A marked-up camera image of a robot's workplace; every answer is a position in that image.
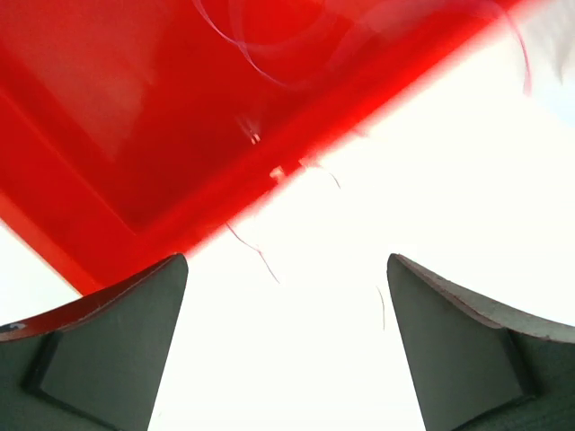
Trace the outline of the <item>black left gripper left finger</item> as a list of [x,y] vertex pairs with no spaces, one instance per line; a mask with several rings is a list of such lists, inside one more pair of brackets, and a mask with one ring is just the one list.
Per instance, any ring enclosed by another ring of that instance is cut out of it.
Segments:
[[146,430],[186,289],[173,255],[1,327],[3,430]]

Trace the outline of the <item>red plastic tray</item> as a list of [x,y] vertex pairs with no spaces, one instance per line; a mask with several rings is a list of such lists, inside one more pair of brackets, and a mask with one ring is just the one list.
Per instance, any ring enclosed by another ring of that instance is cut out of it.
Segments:
[[4,1],[1,218],[82,294],[185,252],[511,1]]

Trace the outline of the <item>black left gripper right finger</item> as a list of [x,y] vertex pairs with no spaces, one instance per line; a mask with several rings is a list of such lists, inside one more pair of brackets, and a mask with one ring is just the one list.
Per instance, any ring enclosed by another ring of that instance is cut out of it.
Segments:
[[572,430],[574,329],[387,261],[395,318],[426,429]]

